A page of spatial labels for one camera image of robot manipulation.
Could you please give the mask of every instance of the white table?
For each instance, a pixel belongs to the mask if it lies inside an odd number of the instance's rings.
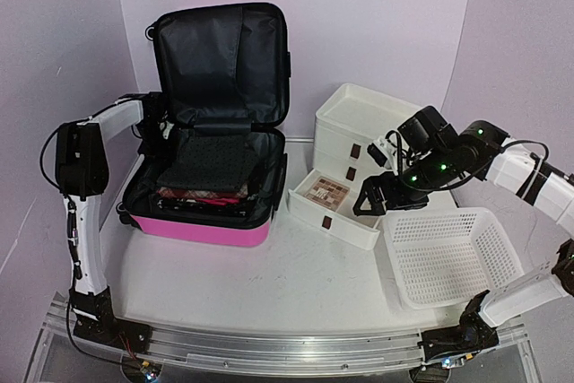
[[[287,143],[285,190],[309,172],[312,144]],[[102,258],[118,316],[196,329],[273,334],[361,334],[454,325],[461,307],[402,309],[385,241],[365,251],[289,214],[283,202],[255,248],[165,239],[110,212]],[[448,192],[428,209],[454,208]]]

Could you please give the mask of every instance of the white plastic basket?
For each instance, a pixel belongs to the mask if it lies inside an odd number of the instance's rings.
[[[392,212],[382,225],[401,298],[413,309],[466,302],[524,274],[486,208]]]

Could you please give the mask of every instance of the plaid fabric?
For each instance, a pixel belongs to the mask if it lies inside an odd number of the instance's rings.
[[[248,197],[248,183],[245,183],[237,193],[160,187],[158,189],[158,195],[166,199],[243,199]]]

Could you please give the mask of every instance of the stack of clothes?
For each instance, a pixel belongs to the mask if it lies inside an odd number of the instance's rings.
[[[156,204],[162,209],[247,217],[264,172],[245,136],[191,135],[181,141],[176,160],[158,177]]]

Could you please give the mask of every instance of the wall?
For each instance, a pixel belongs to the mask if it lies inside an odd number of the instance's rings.
[[[166,12],[269,1],[289,27],[291,108],[283,131],[312,136],[313,113],[345,82],[440,106],[448,87],[466,0],[122,0],[141,91],[159,89],[144,29]]]
[[[56,289],[70,283],[64,206],[39,174],[40,147],[60,123],[136,85],[119,0],[0,0],[0,11],[0,382],[14,383]],[[110,189],[135,157],[119,149],[134,143],[122,135],[109,147]]]
[[[574,0],[469,0],[443,111],[458,130],[477,118],[520,138],[547,143],[550,163],[574,170],[569,133],[574,85]],[[464,205],[496,212],[525,269],[555,261],[568,238],[543,214],[478,181],[458,193]],[[527,313],[544,381],[572,381],[574,302],[565,298]]]

